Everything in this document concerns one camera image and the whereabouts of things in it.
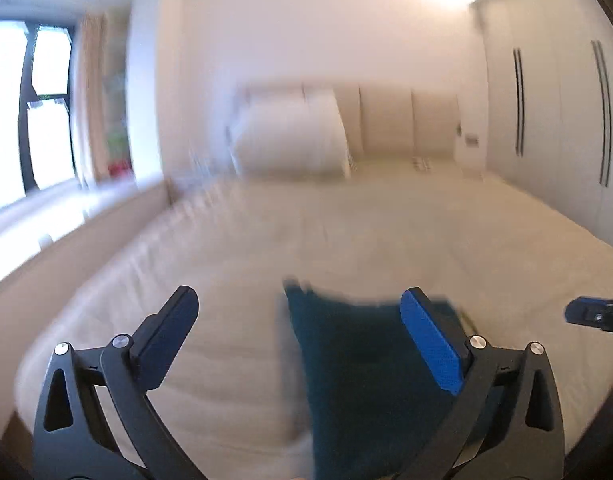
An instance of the black window frame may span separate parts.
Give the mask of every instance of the black window frame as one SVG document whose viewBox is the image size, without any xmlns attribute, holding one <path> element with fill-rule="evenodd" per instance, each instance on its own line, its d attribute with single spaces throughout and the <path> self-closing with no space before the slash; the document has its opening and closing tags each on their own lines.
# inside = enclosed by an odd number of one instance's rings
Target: black window frame
<svg viewBox="0 0 613 480">
<path fill-rule="evenodd" d="M 24 184 L 24 192 L 26 196 L 29 193 L 38 190 L 38 184 L 35 181 L 33 173 L 33 162 L 30 156 L 29 145 L 29 118 L 27 110 L 29 103 L 50 99 L 63 99 L 66 105 L 66 111 L 69 114 L 69 143 L 71 148 L 71 164 L 75 173 L 75 155 L 73 150 L 73 135 L 71 131 L 71 71 L 73 63 L 73 47 L 71 54 L 69 55 L 69 67 L 66 83 L 66 94 L 37 94 L 35 88 L 33 88 L 32 76 L 33 76 L 33 59 L 35 56 L 35 46 L 38 40 L 38 32 L 42 27 L 53 27 L 65 29 L 71 42 L 75 34 L 75 29 L 71 25 L 65 25 L 63 23 L 47 22 L 46 20 L 0 20 L 0 21 L 22 21 L 27 28 L 27 46 L 24 52 L 24 63 L 22 65 L 22 78 L 20 81 L 20 102 L 18 109 L 18 144 L 20 147 L 20 169 L 22 170 L 22 183 Z"/>
</svg>

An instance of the red object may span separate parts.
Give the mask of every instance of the red object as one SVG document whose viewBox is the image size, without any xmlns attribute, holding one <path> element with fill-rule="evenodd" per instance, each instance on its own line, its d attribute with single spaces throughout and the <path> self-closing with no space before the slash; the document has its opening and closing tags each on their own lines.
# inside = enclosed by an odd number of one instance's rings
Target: red object
<svg viewBox="0 0 613 480">
<path fill-rule="evenodd" d="M 117 178 L 130 173 L 132 173 L 131 161 L 128 158 L 115 160 L 109 164 L 109 175 L 111 178 Z"/>
</svg>

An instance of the metal screw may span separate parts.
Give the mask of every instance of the metal screw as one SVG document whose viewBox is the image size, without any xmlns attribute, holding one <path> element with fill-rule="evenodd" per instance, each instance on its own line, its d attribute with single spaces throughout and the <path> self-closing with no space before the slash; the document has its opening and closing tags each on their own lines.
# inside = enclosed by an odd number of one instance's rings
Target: metal screw
<svg viewBox="0 0 613 480">
<path fill-rule="evenodd" d="M 486 339 L 484 339 L 481 335 L 474 335 L 471 338 L 471 346 L 481 350 L 486 346 Z"/>
<path fill-rule="evenodd" d="M 68 343 L 60 343 L 56 346 L 56 354 L 64 355 L 68 352 Z"/>
<path fill-rule="evenodd" d="M 531 343 L 531 352 L 535 355 L 542 355 L 544 353 L 544 347 L 539 343 Z"/>
<path fill-rule="evenodd" d="M 128 335 L 116 335 L 113 338 L 112 344 L 115 348 L 124 348 L 126 345 L 128 345 Z"/>
</svg>

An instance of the wardrobe handle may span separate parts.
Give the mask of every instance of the wardrobe handle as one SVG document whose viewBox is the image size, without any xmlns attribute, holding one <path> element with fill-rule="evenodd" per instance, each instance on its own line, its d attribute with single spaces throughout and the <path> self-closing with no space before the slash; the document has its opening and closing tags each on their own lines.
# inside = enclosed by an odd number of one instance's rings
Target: wardrobe handle
<svg viewBox="0 0 613 480">
<path fill-rule="evenodd" d="M 519 94 L 519 63 L 517 62 L 517 53 L 518 50 L 516 48 L 513 49 L 513 62 L 515 63 L 515 90 L 517 92 L 517 129 L 515 131 L 515 154 L 519 156 L 519 144 L 520 144 L 520 129 L 522 124 L 522 108 L 520 102 L 520 94 Z"/>
<path fill-rule="evenodd" d="M 611 114 L 611 90 L 608 84 L 608 72 L 606 71 L 606 59 L 602 43 L 596 40 L 591 41 L 597 74 L 599 77 L 599 87 L 602 92 L 602 122 L 603 122 L 603 142 L 602 142 L 602 166 L 599 175 L 599 183 L 608 187 L 608 177 L 611 172 L 611 152 L 613 148 L 613 118 Z"/>
<path fill-rule="evenodd" d="M 519 129 L 519 154 L 524 156 L 524 132 L 526 128 L 526 107 L 524 104 L 524 65 L 522 64 L 522 51 L 517 50 L 517 65 L 519 67 L 519 95 L 522 104 L 521 124 Z"/>
</svg>

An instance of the white bedsheet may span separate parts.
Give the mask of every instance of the white bedsheet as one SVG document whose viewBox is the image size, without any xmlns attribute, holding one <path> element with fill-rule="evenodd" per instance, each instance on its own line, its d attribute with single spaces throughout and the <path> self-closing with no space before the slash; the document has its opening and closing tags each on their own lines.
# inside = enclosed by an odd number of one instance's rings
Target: white bedsheet
<svg viewBox="0 0 613 480">
<path fill-rule="evenodd" d="M 613 383 L 613 338 L 563 320 L 578 295 L 613 297 L 611 247 L 495 177 L 391 165 L 350 181 L 225 181 L 178 203 L 82 287 L 29 350 L 16 382 L 22 419 L 32 428 L 56 343 L 104 346 L 189 285 L 200 316 L 150 393 L 163 421 L 212 480 L 311 477 L 286 276 L 366 300 L 396 300 L 420 286 L 449 298 L 497 346 L 542 342 L 567 449 Z M 111 426 L 119 431 L 117 420 Z M 125 436 L 119 443 L 135 460 Z"/>
</svg>

